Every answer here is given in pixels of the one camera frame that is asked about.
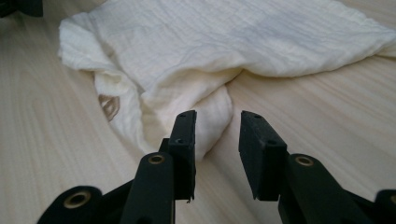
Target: white cloth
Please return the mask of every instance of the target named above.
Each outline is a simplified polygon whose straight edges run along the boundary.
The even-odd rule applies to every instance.
[[[331,0],[108,0],[62,21],[60,40],[64,64],[119,97],[110,123],[132,146],[156,151],[196,109],[197,160],[231,119],[224,84],[242,69],[296,77],[396,52],[395,31]]]

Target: wooden table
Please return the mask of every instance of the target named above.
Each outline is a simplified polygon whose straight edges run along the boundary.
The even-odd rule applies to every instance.
[[[103,2],[44,1],[44,18],[0,20],[0,223],[36,223],[74,186],[106,193],[134,178],[143,153],[109,127],[92,76],[57,56],[60,21]],[[396,29],[393,0],[344,2]],[[232,123],[197,163],[196,199],[177,203],[177,223],[280,223],[276,203],[252,200],[237,152],[242,110],[263,115],[290,152],[321,160],[345,189],[370,200],[395,189],[394,58],[298,78],[245,72],[227,87]]]

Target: black plastic part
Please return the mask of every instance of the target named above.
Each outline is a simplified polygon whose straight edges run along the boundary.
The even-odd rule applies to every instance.
[[[300,205],[288,185],[284,185],[277,205],[283,224],[305,224],[306,220]]]
[[[16,10],[28,16],[42,17],[43,2],[42,0],[0,0],[0,17],[5,17]]]
[[[163,152],[143,157],[120,224],[175,223],[173,159]]]
[[[118,224],[123,207],[131,191],[133,180],[113,189],[109,193],[102,196],[98,205],[96,215],[92,219],[92,224]]]
[[[194,198],[195,189],[195,121],[196,112],[186,111],[177,115],[170,138],[168,153],[175,162],[175,200]]]
[[[0,18],[3,18],[17,9],[12,5],[11,0],[0,0]]]
[[[375,209],[381,223],[396,223],[396,189],[383,189],[376,194]]]
[[[78,186],[58,196],[37,224],[91,223],[102,193],[99,189]]]
[[[262,116],[242,112],[239,153],[254,199],[278,200],[287,147]]]
[[[306,223],[374,223],[315,158],[290,155],[285,175]]]

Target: white fabric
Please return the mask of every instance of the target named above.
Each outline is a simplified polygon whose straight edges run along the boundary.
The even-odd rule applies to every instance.
[[[62,21],[60,39],[64,64],[120,97],[110,123],[132,146],[156,151],[196,109],[198,160],[231,119],[224,84],[242,69],[296,77],[396,51],[394,31],[330,0],[108,0]]]

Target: cloth fold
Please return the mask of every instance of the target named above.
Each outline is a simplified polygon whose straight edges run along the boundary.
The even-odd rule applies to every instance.
[[[63,63],[117,102],[109,120],[132,147],[156,151],[196,109],[197,160],[231,120],[224,84],[243,69],[297,77],[396,55],[395,31],[331,0],[108,0],[63,20],[60,40]]]

